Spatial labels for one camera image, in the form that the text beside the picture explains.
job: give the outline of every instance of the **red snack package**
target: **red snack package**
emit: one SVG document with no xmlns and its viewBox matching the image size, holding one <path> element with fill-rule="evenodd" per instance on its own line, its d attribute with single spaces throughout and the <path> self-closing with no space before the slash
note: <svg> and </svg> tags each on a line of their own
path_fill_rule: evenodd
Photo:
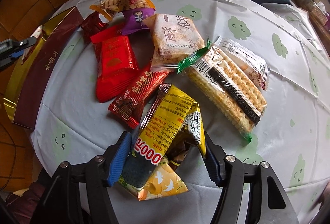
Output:
<svg viewBox="0 0 330 224">
<path fill-rule="evenodd" d="M 86 43 L 90 43 L 90 37 L 99 33 L 101 30 L 108 26 L 107 23 L 103 23 L 100 19 L 98 12 L 93 12 L 81 24 L 81 28 L 84 30 L 84 40 Z"/>
<path fill-rule="evenodd" d="M 124 27 L 124 25 L 125 23 L 111 26 L 90 37 L 90 40 L 94 44 L 95 56 L 98 62 L 100 61 L 100 55 L 101 55 L 101 42 L 121 35 L 121 30 Z"/>
<path fill-rule="evenodd" d="M 169 74 L 150 72 L 150 66 L 151 63 L 147 64 L 131 81 L 126 91 L 117 96 L 108 108 L 131 128 L 139 125 L 145 103 Z"/>
<path fill-rule="evenodd" d="M 102 41 L 96 97 L 103 103 L 120 94 L 140 73 L 127 36 Z"/>
</svg>

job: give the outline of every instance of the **plastic wrapper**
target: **plastic wrapper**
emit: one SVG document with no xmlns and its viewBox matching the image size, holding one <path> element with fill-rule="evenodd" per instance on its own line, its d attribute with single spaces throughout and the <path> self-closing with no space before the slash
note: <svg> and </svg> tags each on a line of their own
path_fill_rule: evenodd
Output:
<svg viewBox="0 0 330 224">
<path fill-rule="evenodd" d="M 127 184 L 122 176 L 119 178 L 118 183 L 136 196 L 138 200 L 166 197 L 188 191 L 185 183 L 169 166 L 166 156 L 163 156 L 159 165 L 142 188 L 136 188 Z"/>
<path fill-rule="evenodd" d="M 125 25 L 125 23 L 120 23 L 118 25 L 111 26 L 90 37 L 90 40 L 93 42 L 93 45 L 94 45 L 95 56 L 96 56 L 97 62 L 99 62 L 100 58 L 101 58 L 102 41 L 120 36 L 121 30 L 124 27 L 124 25 Z"/>
<path fill-rule="evenodd" d="M 135 188 L 143 187 L 182 128 L 191 134 L 204 156 L 204 128 L 198 103 L 174 85 L 162 84 L 125 162 L 125 182 Z"/>
<path fill-rule="evenodd" d="M 122 91 L 140 73 L 127 36 L 102 41 L 96 82 L 96 97 L 106 102 Z"/>
<path fill-rule="evenodd" d="M 128 35 L 135 33 L 142 29 L 149 29 L 146 25 L 142 24 L 142 20 L 153 16 L 155 10 L 153 8 L 140 8 L 128 11 L 123 11 L 126 24 L 123 27 L 122 34 Z"/>
<path fill-rule="evenodd" d="M 216 45 L 232 59 L 258 87 L 267 90 L 270 68 L 266 61 L 238 42 L 220 36 Z"/>
<path fill-rule="evenodd" d="M 149 27 L 155 46 L 151 71 L 168 70 L 168 64 L 178 64 L 193 52 L 204 48 L 204 41 L 190 18 L 155 14 L 143 20 L 143 23 Z"/>
<path fill-rule="evenodd" d="M 267 103 L 247 75 L 216 46 L 185 72 L 250 142 Z"/>
<path fill-rule="evenodd" d="M 136 75 L 126 90 L 112 101 L 108 109 L 128 126 L 136 128 L 146 102 L 167 75 L 168 72 L 150 72 L 149 63 Z"/>
<path fill-rule="evenodd" d="M 155 8 L 150 0 L 98 0 L 90 9 L 111 21 L 117 12 L 136 8 Z"/>
<path fill-rule="evenodd" d="M 31 37 L 35 37 L 37 39 L 37 41 L 36 41 L 35 45 L 30 46 L 24 50 L 21 64 L 24 64 L 24 62 L 29 58 L 29 56 L 32 54 L 35 47 L 39 43 L 40 39 L 42 39 L 42 38 L 44 40 L 47 39 L 47 34 L 46 34 L 46 31 L 44 30 L 44 28 L 45 27 L 43 25 L 38 26 L 37 29 L 32 33 Z"/>
<path fill-rule="evenodd" d="M 86 43 L 90 43 L 90 37 L 106 29 L 107 23 L 103 23 L 100 19 L 98 12 L 93 12 L 81 24 L 81 28 L 84 31 L 84 40 Z"/>
</svg>

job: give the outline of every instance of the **qr code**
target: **qr code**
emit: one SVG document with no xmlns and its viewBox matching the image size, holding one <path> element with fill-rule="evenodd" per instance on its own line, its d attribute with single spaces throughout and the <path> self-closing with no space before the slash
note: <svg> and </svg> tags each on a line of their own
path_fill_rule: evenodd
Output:
<svg viewBox="0 0 330 224">
<path fill-rule="evenodd" d="M 201 114 L 200 112 L 193 112 L 186 116 L 183 124 L 188 125 L 189 133 L 192 133 L 196 144 L 201 143 Z"/>
</svg>

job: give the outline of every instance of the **black label strip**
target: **black label strip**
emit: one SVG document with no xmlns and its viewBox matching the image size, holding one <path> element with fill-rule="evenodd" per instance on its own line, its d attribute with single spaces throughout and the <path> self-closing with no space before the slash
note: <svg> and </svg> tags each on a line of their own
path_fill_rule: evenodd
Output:
<svg viewBox="0 0 330 224">
<path fill-rule="evenodd" d="M 214 67 L 212 67 L 208 74 L 235 100 L 238 106 L 249 117 L 251 121 L 256 125 L 260 121 L 260 117 L 256 114 L 249 104 L 242 98 L 235 88 L 219 73 Z"/>
</svg>

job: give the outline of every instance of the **round table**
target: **round table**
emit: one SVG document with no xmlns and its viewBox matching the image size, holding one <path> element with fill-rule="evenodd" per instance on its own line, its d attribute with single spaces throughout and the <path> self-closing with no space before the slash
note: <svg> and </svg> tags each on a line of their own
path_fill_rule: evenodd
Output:
<svg viewBox="0 0 330 224">
<path fill-rule="evenodd" d="M 97 0 L 70 0 L 57 13 L 76 5 L 84 18 Z M 330 177 L 330 64 L 312 44 L 281 17 L 250 0 L 152 0 L 157 13 L 190 17 L 204 40 L 231 38 L 263 57 L 271 68 L 263 91 L 268 107 L 246 144 L 225 116 L 184 75 L 166 82 L 200 104 L 205 130 L 215 144 L 241 161 L 268 161 L 286 189 L 300 223 Z M 235 30 L 230 25 L 240 25 Z M 139 33 L 134 36 L 139 40 Z M 135 42 L 142 66 L 152 55 L 151 42 Z M 39 108 L 31 134 L 36 154 L 49 174 L 60 162 L 89 161 L 115 143 L 127 126 L 107 110 L 109 102 L 95 97 L 97 61 L 92 44 L 85 45 L 77 30 L 60 56 Z M 210 223 L 221 189 L 210 181 L 197 148 L 190 150 L 177 174 L 189 192 L 137 201 L 121 186 L 109 189 L 119 223 Z M 245 186 L 238 223 L 245 222 L 249 186 Z M 82 207 L 88 210 L 84 184 Z"/>
</svg>

